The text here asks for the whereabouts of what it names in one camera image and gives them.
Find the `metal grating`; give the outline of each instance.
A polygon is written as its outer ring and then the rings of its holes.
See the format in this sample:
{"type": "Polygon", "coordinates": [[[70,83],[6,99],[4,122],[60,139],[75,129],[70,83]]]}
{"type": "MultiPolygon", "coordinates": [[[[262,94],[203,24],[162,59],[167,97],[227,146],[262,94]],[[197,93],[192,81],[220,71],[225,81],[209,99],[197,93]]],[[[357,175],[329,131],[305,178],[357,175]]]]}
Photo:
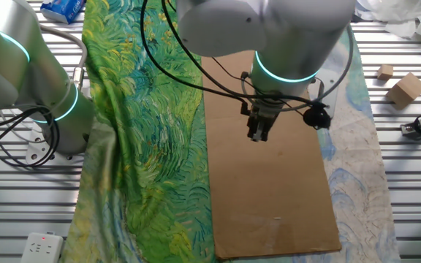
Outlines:
{"type": "MultiPolygon", "coordinates": [[[[47,21],[39,12],[42,1],[29,0],[45,26],[81,37],[83,11],[71,25],[47,21]]],[[[421,79],[421,44],[384,31],[383,23],[353,25],[371,97],[371,106],[389,181],[398,244],[405,263],[421,263],[421,142],[402,138],[399,125],[421,115],[421,96],[405,110],[397,111],[385,94],[407,73],[421,79]],[[376,80],[376,70],[392,64],[395,76],[385,85],[376,80]]],[[[48,47],[68,73],[80,58],[80,49],[65,39],[44,34],[48,47]]],[[[89,86],[88,77],[84,86],[89,86]]],[[[29,137],[30,131],[18,131],[29,137]]],[[[27,143],[13,134],[4,138],[12,154],[25,158],[27,143]]],[[[0,161],[0,263],[19,262],[30,232],[54,231],[67,236],[75,210],[81,167],[57,167],[39,173],[18,170],[0,161]]]]}

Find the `white plastic bag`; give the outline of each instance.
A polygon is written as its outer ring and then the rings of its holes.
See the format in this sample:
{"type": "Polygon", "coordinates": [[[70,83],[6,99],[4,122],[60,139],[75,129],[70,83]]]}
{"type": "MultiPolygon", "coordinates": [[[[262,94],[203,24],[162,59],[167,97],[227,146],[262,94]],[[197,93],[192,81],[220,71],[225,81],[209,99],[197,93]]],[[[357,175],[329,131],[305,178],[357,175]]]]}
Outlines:
{"type": "Polygon", "coordinates": [[[405,38],[411,38],[415,33],[421,35],[421,0],[357,0],[357,3],[357,15],[389,22],[386,31],[405,38]],[[418,28],[415,26],[417,18],[420,21],[418,28]]]}

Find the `green patterned cloth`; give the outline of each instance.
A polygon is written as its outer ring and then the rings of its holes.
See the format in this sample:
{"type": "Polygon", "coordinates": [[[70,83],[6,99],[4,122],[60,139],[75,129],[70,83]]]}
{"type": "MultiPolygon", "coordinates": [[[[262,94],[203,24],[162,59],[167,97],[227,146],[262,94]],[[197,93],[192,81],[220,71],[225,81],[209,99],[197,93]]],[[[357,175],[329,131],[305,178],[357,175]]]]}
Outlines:
{"type": "MultiPolygon", "coordinates": [[[[83,41],[96,107],[61,262],[213,262],[202,92],[163,75],[140,40],[142,1],[89,0],[83,41]]],[[[159,0],[146,37],[169,72],[201,84],[159,0]]]]}

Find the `blue package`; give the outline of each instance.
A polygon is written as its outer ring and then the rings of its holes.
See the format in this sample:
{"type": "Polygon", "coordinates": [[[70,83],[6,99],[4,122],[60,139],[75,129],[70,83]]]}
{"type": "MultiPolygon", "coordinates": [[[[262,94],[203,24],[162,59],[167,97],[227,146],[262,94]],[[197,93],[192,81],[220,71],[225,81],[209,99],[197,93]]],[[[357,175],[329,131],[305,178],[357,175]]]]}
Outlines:
{"type": "Polygon", "coordinates": [[[62,23],[71,23],[85,0],[44,0],[40,11],[43,16],[62,23]]]}

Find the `glowing cyan ring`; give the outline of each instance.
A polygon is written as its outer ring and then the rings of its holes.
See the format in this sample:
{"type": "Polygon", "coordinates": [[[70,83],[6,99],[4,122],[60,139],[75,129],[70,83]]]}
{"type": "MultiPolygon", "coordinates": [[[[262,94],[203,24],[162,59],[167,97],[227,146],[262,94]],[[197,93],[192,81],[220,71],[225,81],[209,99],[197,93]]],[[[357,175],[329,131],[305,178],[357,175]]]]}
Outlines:
{"type": "MultiPolygon", "coordinates": [[[[75,90],[76,90],[76,98],[74,99],[74,103],[72,104],[71,108],[68,111],[66,111],[66,113],[64,113],[62,116],[56,118],[55,121],[60,121],[62,118],[66,117],[68,114],[72,112],[72,110],[76,106],[77,99],[79,98],[79,91],[76,88],[75,90]]],[[[34,121],[37,123],[47,123],[47,121],[37,121],[37,120],[34,120],[34,121]]]]}
{"type": "Polygon", "coordinates": [[[0,35],[5,38],[7,41],[13,43],[14,45],[18,46],[20,48],[20,50],[22,50],[22,52],[24,52],[24,54],[26,54],[27,60],[30,62],[30,56],[29,56],[29,52],[27,52],[27,49],[24,48],[24,46],[22,46],[17,40],[13,39],[12,37],[6,35],[3,32],[0,32],[0,35]]]}
{"type": "Polygon", "coordinates": [[[319,70],[318,70],[317,72],[315,72],[315,73],[314,73],[314,74],[312,74],[311,76],[309,76],[309,77],[305,77],[305,78],[303,78],[303,79],[298,79],[298,80],[286,79],[286,78],[283,78],[283,77],[279,77],[279,76],[277,76],[277,75],[273,74],[272,72],[270,72],[268,69],[266,69],[266,67],[262,64],[261,59],[259,58],[258,53],[256,52],[255,54],[256,54],[256,60],[257,60],[257,63],[259,64],[259,66],[261,67],[261,69],[262,69],[262,70],[263,70],[263,71],[264,71],[267,75],[269,75],[269,76],[271,76],[271,77],[273,77],[273,78],[275,78],[276,80],[281,81],[281,82],[285,82],[285,83],[301,83],[301,82],[303,82],[303,81],[307,81],[307,80],[312,79],[312,78],[313,78],[313,77],[315,77],[315,76],[316,76],[316,74],[318,74],[318,72],[319,72],[319,70]]]}

